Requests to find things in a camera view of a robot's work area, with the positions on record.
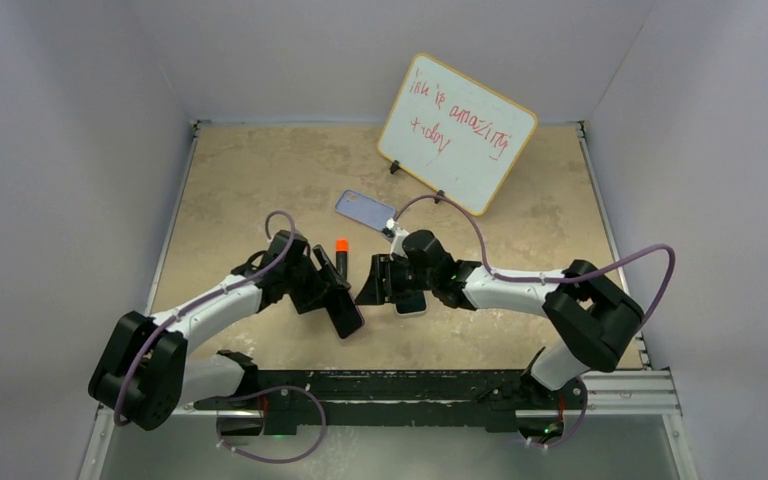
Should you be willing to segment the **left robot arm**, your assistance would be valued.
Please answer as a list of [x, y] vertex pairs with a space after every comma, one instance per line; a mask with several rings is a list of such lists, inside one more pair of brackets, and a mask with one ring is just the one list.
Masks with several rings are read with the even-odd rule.
[[350, 294], [321, 246], [288, 230], [253, 254], [222, 282], [170, 310], [124, 314], [116, 323], [88, 383], [89, 395], [120, 422], [159, 427], [182, 405], [222, 398], [244, 409], [257, 399], [258, 367], [242, 353], [220, 350], [193, 360], [195, 349], [233, 323], [290, 299], [296, 313], [323, 310], [339, 338], [363, 324]]

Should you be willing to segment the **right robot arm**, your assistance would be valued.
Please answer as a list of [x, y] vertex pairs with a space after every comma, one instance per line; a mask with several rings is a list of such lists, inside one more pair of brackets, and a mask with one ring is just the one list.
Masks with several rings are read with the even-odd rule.
[[394, 237], [371, 259], [358, 305], [397, 304], [429, 292], [453, 309], [501, 309], [549, 320], [560, 339], [539, 352], [521, 381], [524, 399], [544, 407], [561, 388], [590, 372], [610, 373], [642, 326], [644, 311], [585, 260], [548, 272], [491, 272], [457, 260], [429, 230]]

